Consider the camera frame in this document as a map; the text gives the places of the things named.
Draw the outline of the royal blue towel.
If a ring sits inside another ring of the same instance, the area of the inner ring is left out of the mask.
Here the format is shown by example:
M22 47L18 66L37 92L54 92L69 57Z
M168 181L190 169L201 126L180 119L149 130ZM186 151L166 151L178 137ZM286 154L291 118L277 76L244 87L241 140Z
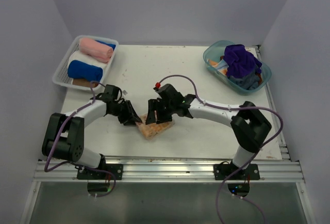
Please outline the royal blue towel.
M84 78L89 82L99 82L103 77L103 69L74 60L68 67L68 76L73 79Z

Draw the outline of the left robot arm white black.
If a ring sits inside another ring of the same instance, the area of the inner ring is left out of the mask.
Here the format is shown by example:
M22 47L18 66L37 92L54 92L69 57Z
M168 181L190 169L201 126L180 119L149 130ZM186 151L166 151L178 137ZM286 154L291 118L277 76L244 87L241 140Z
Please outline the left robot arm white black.
M92 94L84 106L50 116L42 145L42 154L47 157L45 172L70 163L85 167L96 179L103 178L107 173L105 157L85 148L85 128L106 115L117 117L125 126L142 122L119 87L105 85L104 92Z

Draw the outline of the orange blue printed towel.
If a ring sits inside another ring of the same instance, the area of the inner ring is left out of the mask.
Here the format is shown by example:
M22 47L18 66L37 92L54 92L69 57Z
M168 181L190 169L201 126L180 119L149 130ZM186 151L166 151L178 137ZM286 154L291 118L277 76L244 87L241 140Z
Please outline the orange blue printed towel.
M147 114L140 115L139 116L142 122L136 122L136 126L138 127L140 133L146 140L151 140L155 138L156 136L160 135L164 131L170 129L174 124L174 120L170 122L165 122L161 124L157 123L151 123L151 124L146 124L146 118Z

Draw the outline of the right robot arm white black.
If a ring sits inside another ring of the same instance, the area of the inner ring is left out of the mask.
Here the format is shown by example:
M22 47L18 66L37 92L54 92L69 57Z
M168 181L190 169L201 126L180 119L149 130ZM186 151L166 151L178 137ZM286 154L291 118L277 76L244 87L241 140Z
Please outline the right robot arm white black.
M242 105L221 105L200 99L197 94L183 96L171 84L154 88L159 97L148 100L145 124L172 121L174 114L179 117L213 121L230 127L239 147L230 165L230 174L236 179L248 173L252 157L259 152L272 125L256 106L249 101Z

